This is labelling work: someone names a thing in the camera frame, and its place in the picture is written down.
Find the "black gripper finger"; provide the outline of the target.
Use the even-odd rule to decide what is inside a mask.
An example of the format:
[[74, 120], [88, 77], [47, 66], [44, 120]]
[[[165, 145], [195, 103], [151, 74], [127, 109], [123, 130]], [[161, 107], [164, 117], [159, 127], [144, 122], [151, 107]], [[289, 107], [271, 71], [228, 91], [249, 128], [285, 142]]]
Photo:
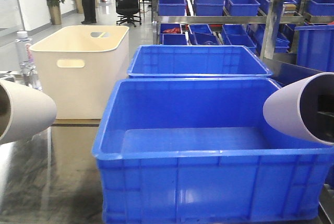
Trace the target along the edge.
[[322, 140], [333, 140], [333, 95], [318, 96], [317, 134]]

